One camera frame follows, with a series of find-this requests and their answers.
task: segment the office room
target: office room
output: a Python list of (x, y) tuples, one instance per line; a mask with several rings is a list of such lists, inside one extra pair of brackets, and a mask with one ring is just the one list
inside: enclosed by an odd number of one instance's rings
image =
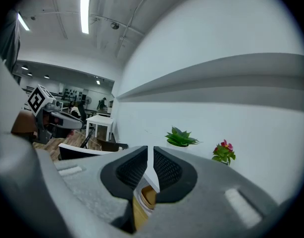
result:
[(16, 208), (23, 227), (76, 238), (289, 229), (304, 195), (299, 19), (286, 0), (19, 0), (0, 33), (0, 148), (4, 163), (21, 160), (9, 172), (35, 163), (41, 174), (45, 193), (28, 195), (32, 172), (22, 198), (50, 203), (49, 215)]

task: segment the white wall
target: white wall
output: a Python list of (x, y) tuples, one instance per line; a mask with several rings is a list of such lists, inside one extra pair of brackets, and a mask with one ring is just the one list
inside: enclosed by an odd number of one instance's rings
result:
[[(165, 15), (138, 46), (125, 66), (118, 95), (195, 64), (253, 53), (304, 55), (303, 38), (278, 0), (186, 0)], [(213, 86), (196, 93), (187, 89), (184, 96), (179, 91), (166, 93), (167, 102), (151, 101), (150, 93), (142, 93), (139, 99), (119, 100), (118, 110), (113, 109), (117, 113), (114, 133), (120, 142), (151, 149), (165, 146), (166, 132), (177, 126), (203, 141), (192, 152), (206, 158), (211, 158), (217, 143), (227, 139), (237, 155), (231, 168), (279, 203), (296, 193), (304, 174), (304, 112), (294, 105), (280, 109), (255, 106), (254, 101), (244, 105), (200, 98), (215, 90), (243, 96), (245, 101), (271, 96), (277, 102), (278, 96), (304, 103), (304, 91), (274, 87)], [(175, 102), (170, 101), (171, 94)], [(195, 97), (197, 103), (185, 96)]]
[[(198, 94), (218, 95), (218, 91), (220, 88), (204, 88), (198, 89)], [(246, 93), (243, 99), (266, 98), (277, 91), (286, 101), (304, 100), (304, 91), (283, 88), (229, 87), (222, 91)], [(180, 93), (168, 94), (174, 98)], [(176, 126), (203, 142), (190, 147), (193, 154), (211, 159), (216, 144), (226, 139), (237, 156), (231, 168), (277, 202), (295, 193), (304, 172), (304, 112), (215, 102), (149, 102), (149, 98), (146, 96), (146, 102), (119, 103), (116, 134), (120, 142), (131, 147), (166, 147), (164, 136)]]
[[(119, 88), (120, 88), (120, 84), (121, 84), (121, 78), (123, 78), (123, 74), (120, 76), (119, 80), (116, 80), (114, 82), (113, 88), (112, 88), (112, 91), (111, 91), (112, 96), (115, 97), (115, 99), (113, 101), (111, 113), (110, 113), (110, 117), (113, 118), (113, 119), (117, 118), (117, 114), (118, 114), (118, 110), (119, 110), (119, 101), (117, 100), (116, 97), (118, 96), (118, 92), (119, 92)], [(119, 141), (119, 135), (118, 135), (118, 131), (116, 129), (116, 124), (117, 124), (116, 121), (112, 124), (112, 132), (113, 132), (115, 140), (118, 142)]]
[(71, 86), (71, 85), (64, 85), (63, 88), (63, 95), (67, 95), (68, 97), (74, 98), (76, 96), (76, 101), (81, 101), (82, 100), (82, 95), (83, 95), (83, 88)]
[(96, 48), (83, 49), (60, 40), (25, 38), (21, 40), (18, 60), (56, 65), (113, 81), (120, 80), (122, 74), (122, 65), (116, 59), (99, 55)]
[(59, 92), (60, 92), (60, 93), (63, 93), (63, 88), (64, 88), (64, 84), (63, 84), (63, 83), (60, 83), (60, 84), (59, 84)]
[[(35, 77), (43, 78), (45, 74), (48, 74), (50, 80), (60, 82), (62, 84), (71, 85), (77, 88), (89, 89), (95, 92), (111, 94), (113, 85), (109, 81), (100, 79), (101, 84), (96, 83), (96, 79), (93, 76), (89, 76), (85, 73), (75, 72), (68, 69), (62, 69), (55, 66), (49, 66), (48, 64), (35, 64), (30, 65), (30, 71)], [(13, 73), (19, 76), (23, 76), (23, 69), (20, 66), (17, 67)]]
[(87, 109), (97, 110), (98, 102), (100, 100), (102, 100), (103, 98), (107, 99), (104, 103), (108, 107), (109, 95), (103, 94), (103, 93), (94, 92), (94, 91), (88, 91), (87, 96), (90, 97), (90, 98), (92, 98), (92, 102), (90, 104), (88, 104)]
[(37, 77), (26, 77), (22, 76), (20, 81), (20, 87), (26, 89), (27, 86), (30, 87), (37, 87), (38, 84), (43, 85), (48, 89), (49, 92), (52, 93), (59, 93), (60, 92), (60, 83), (57, 81), (53, 81), (50, 79), (44, 79), (44, 78), (37, 78)]
[(119, 95), (198, 63), (267, 52), (304, 55), (303, 38), (278, 0), (186, 0), (142, 40)]

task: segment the white shelf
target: white shelf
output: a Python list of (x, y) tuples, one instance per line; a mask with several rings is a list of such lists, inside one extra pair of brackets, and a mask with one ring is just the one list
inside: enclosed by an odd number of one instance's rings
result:
[(247, 54), (184, 68), (117, 97), (129, 98), (212, 87), (264, 86), (304, 90), (304, 56), (284, 53)]

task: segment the potted plant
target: potted plant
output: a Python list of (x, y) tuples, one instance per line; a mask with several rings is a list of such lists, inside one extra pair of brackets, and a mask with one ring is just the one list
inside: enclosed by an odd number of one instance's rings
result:
[(228, 144), (226, 139), (224, 139), (220, 144), (217, 144), (213, 154), (214, 156), (211, 158), (212, 160), (222, 162), (226, 165), (230, 165), (231, 159), (236, 159), (233, 146), (232, 144)]
[(177, 147), (187, 148), (189, 145), (197, 145), (200, 143), (197, 139), (189, 137), (190, 134), (191, 132), (187, 132), (187, 131), (182, 132), (178, 128), (172, 127), (172, 133), (168, 132), (165, 137), (167, 137), (168, 146), (170, 148), (175, 148), (175, 149), (177, 149)]

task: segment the person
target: person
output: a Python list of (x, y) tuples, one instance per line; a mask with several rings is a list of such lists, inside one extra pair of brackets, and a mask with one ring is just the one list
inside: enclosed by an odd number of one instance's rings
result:
[(20, 50), (18, 4), (9, 10), (0, 30), (0, 55), (10, 73), (13, 72)]
[(74, 106), (71, 108), (70, 115), (76, 117), (76, 118), (80, 118), (81, 117), (81, 113), (78, 110), (78, 102), (75, 102)]
[(102, 110), (106, 108), (107, 106), (104, 104), (104, 101), (107, 100), (106, 97), (104, 97), (102, 100), (98, 102), (97, 110)]
[[(44, 127), (49, 126), (50, 116), (49, 114), (43, 115), (43, 125)], [(54, 119), (55, 124), (59, 122), (58, 118)], [(37, 138), (38, 128), (36, 125), (36, 118), (33, 113), (29, 110), (21, 110), (16, 118), (13, 127), (11, 129), (11, 133), (14, 135), (18, 135), (22, 138), (29, 140), (31, 143)], [(65, 133), (66, 136), (74, 135), (74, 131), (70, 130)]]
[(73, 102), (73, 101), (71, 101), (71, 102), (68, 104), (68, 113), (69, 113), (69, 114), (71, 113), (72, 107), (74, 107), (74, 102)]

